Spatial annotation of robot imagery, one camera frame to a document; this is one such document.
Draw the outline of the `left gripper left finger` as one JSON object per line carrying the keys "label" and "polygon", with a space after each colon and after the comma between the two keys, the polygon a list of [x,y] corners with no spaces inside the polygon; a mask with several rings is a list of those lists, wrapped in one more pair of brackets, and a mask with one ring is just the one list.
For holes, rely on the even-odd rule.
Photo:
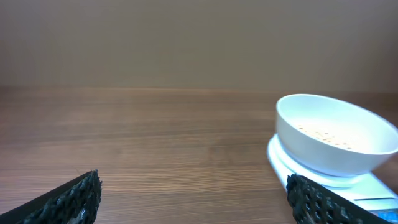
{"label": "left gripper left finger", "polygon": [[91,170],[1,215],[1,224],[93,224],[101,202],[102,181]]}

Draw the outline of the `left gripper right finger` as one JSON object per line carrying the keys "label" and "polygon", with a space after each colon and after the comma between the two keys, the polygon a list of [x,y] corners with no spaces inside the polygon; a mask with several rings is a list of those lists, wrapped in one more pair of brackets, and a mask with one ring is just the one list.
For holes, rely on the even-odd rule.
{"label": "left gripper right finger", "polygon": [[286,190],[298,224],[392,224],[302,175],[288,176]]}

